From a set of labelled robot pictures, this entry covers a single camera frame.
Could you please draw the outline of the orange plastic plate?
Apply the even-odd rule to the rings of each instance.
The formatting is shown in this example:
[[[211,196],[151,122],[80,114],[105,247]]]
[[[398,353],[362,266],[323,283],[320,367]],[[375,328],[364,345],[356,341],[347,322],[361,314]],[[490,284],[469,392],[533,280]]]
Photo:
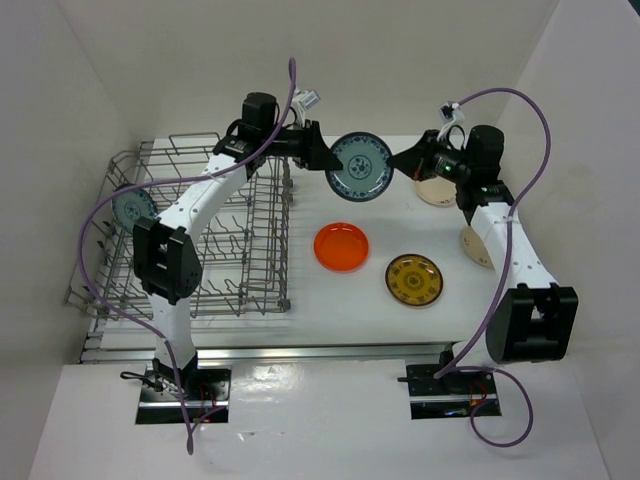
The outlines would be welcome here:
[[[335,222],[322,227],[315,235],[313,251],[326,269],[338,273],[352,272],[364,265],[370,253],[369,240],[357,226]]]

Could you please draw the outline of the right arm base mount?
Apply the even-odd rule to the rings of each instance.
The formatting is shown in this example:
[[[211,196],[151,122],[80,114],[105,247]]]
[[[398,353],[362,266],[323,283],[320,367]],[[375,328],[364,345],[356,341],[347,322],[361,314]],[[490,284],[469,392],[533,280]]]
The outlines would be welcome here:
[[[458,372],[435,379],[436,364],[405,367],[397,382],[406,386],[412,420],[468,418],[478,407],[478,417],[501,415],[497,388],[490,373]]]

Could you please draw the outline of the blue floral plate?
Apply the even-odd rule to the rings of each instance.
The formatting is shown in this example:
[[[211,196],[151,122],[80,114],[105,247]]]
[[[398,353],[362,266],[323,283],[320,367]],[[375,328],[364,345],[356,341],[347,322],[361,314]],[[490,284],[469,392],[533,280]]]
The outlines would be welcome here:
[[[118,195],[111,201],[111,210],[115,222],[128,234],[140,218],[155,218],[158,210],[152,197],[142,189],[136,189]]]
[[[338,138],[331,153],[342,169],[327,171],[331,190],[344,200],[368,202],[381,196],[391,184],[394,169],[392,151],[384,140],[367,132],[353,132]]]

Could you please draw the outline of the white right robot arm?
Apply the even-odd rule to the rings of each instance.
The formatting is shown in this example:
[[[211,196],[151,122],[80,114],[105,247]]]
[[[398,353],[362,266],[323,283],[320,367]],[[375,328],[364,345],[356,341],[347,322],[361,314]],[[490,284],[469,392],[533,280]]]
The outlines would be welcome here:
[[[428,130],[389,160],[416,181],[439,177],[455,185],[457,206],[499,275],[480,326],[434,375],[451,393],[473,379],[464,361],[469,355],[483,366],[562,360],[579,305],[575,289],[560,285],[542,264],[520,222],[519,200],[499,178],[504,143],[503,132],[488,125],[472,128],[459,149]]]

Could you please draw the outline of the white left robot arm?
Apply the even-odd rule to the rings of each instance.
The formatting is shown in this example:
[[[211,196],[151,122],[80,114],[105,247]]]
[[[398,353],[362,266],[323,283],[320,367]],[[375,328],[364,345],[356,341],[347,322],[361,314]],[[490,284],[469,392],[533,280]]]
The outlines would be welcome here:
[[[217,142],[203,173],[158,217],[133,228],[133,266],[152,307],[158,331],[153,369],[176,399],[198,388],[197,352],[191,336],[190,298],[203,278],[196,243],[224,203],[269,157],[287,157],[309,171],[338,171],[318,122],[307,119],[320,100],[314,90],[295,90],[280,107],[271,94],[246,96],[241,116]]]

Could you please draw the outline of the cream plate with black mark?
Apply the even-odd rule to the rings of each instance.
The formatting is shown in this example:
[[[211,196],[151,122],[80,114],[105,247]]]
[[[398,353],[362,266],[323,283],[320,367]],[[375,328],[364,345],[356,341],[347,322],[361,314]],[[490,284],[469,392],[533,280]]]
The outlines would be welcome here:
[[[450,207],[456,204],[455,184],[440,177],[415,181],[414,190],[417,196],[429,205]]]

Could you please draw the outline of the yellow patterned plate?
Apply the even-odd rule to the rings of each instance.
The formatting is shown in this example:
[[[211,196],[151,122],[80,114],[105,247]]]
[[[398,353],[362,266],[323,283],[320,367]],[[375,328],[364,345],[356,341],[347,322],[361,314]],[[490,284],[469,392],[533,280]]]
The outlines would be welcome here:
[[[435,303],[444,289],[444,277],[429,258],[403,254],[394,258],[384,274],[385,285],[405,306],[422,308]]]

